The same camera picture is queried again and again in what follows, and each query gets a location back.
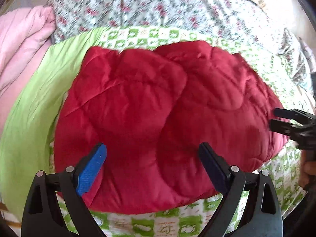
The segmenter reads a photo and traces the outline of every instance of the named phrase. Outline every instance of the blue gripper pad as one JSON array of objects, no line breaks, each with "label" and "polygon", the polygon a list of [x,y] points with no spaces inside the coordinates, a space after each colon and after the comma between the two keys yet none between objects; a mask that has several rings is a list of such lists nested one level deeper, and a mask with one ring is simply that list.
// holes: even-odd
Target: blue gripper pad
[{"label": "blue gripper pad", "polygon": [[106,159],[106,146],[101,144],[95,152],[94,156],[87,163],[85,169],[78,177],[77,193],[82,196],[85,192],[88,192],[97,177],[104,161]]}]

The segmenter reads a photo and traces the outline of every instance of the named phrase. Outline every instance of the green blanket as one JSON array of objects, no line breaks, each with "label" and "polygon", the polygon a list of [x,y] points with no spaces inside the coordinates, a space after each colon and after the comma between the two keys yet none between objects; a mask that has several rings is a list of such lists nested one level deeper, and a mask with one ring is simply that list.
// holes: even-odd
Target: green blanket
[{"label": "green blanket", "polygon": [[[302,99],[285,70],[294,65],[289,65],[281,55],[273,55],[254,46],[244,46],[238,42],[173,28],[97,28],[51,46],[10,112],[0,142],[0,187],[9,210],[21,219],[34,175],[38,170],[53,171],[53,132],[56,117],[63,96],[78,74],[89,47],[98,45],[116,50],[136,47],[154,49],[167,43],[193,40],[205,40],[210,45],[219,46],[230,53],[241,53],[272,88],[285,108],[308,111],[308,102]],[[264,165],[272,174],[283,214],[304,196],[304,192],[297,185],[298,162],[299,151],[295,149],[293,142],[288,142],[279,156]],[[143,225],[155,229],[151,233],[156,235],[159,234],[158,225],[171,220],[176,222],[175,233],[178,233],[179,237],[186,237],[200,232],[201,227],[214,213],[220,197],[218,195],[175,210],[138,215],[136,218],[113,213],[93,212],[93,215],[104,231],[112,234],[138,233],[148,236],[148,233],[140,230],[142,227],[135,226]],[[247,193],[231,223],[231,230],[239,222],[246,198]],[[60,205],[68,227],[75,231],[66,207],[62,202]],[[122,221],[127,225],[128,231],[114,227]],[[192,227],[188,222],[194,222],[195,226]]]}]

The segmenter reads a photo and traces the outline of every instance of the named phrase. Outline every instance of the silver rivet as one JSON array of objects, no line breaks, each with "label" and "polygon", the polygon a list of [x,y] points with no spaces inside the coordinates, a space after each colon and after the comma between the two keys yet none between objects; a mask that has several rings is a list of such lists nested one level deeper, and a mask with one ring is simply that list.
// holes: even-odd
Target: silver rivet
[{"label": "silver rivet", "polygon": [[230,168],[233,172],[238,172],[239,171],[239,167],[238,166],[231,166]]},{"label": "silver rivet", "polygon": [[44,174],[44,172],[41,170],[41,171],[38,171],[37,173],[36,173],[36,176],[37,177],[40,177],[40,176],[42,176]]},{"label": "silver rivet", "polygon": [[70,173],[74,170],[75,168],[73,166],[68,166],[66,167],[66,172]]},{"label": "silver rivet", "polygon": [[269,172],[267,170],[262,170],[261,173],[265,176],[268,176],[269,175]]}]

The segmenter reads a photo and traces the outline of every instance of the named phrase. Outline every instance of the red quilt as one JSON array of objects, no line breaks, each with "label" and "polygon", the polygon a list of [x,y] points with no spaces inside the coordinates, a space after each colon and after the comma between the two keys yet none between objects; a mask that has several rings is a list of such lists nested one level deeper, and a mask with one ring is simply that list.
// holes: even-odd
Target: red quilt
[{"label": "red quilt", "polygon": [[269,131],[275,107],[278,98],[239,54],[203,41],[122,53],[92,47],[57,123],[56,171],[103,142],[107,159],[83,196],[90,209],[140,214],[190,204],[216,194],[199,144],[252,172],[287,141]]}]

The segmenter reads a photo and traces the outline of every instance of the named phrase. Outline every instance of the pink blanket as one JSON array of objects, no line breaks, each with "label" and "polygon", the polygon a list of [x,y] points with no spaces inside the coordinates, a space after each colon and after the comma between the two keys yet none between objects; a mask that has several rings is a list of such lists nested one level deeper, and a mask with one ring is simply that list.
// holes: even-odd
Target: pink blanket
[{"label": "pink blanket", "polygon": [[0,17],[0,137],[18,95],[40,65],[56,29],[51,7],[20,8]]}]

